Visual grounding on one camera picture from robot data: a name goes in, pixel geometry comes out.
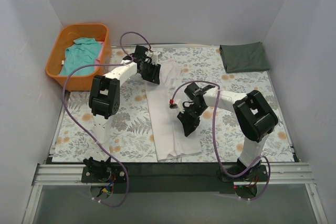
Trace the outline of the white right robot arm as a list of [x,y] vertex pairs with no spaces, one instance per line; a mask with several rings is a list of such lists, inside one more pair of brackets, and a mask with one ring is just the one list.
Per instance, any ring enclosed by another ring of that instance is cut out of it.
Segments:
[[222,162],[220,169],[226,177],[251,180],[257,174],[257,168],[264,156],[261,154],[268,136],[278,124],[278,117],[264,96],[257,90],[250,93],[225,91],[218,84],[205,81],[205,87],[198,86],[198,81],[182,84],[188,101],[182,102],[172,97],[170,109],[178,109],[177,118],[182,123],[186,137],[199,126],[203,112],[212,106],[215,110],[223,109],[236,115],[240,129],[244,135],[243,150],[237,164],[231,167],[236,174],[228,171]]

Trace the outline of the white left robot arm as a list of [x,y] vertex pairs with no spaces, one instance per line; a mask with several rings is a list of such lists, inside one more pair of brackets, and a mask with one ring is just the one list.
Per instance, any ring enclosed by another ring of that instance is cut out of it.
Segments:
[[94,128],[91,136],[98,151],[83,160],[83,183],[126,183],[128,168],[122,164],[114,164],[108,152],[111,132],[112,116],[115,115],[121,104],[121,86],[133,75],[153,84],[159,84],[161,52],[151,51],[137,45],[134,53],[126,56],[120,66],[93,78],[89,108],[94,119]]

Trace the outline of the white t shirt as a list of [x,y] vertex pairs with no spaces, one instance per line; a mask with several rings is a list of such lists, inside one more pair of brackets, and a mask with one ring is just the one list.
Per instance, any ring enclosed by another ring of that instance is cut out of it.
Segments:
[[181,69],[174,59],[161,63],[159,78],[159,85],[145,83],[157,160],[160,162],[199,154],[201,144],[196,132],[186,137],[177,118],[179,110],[169,108],[169,100],[182,84]]

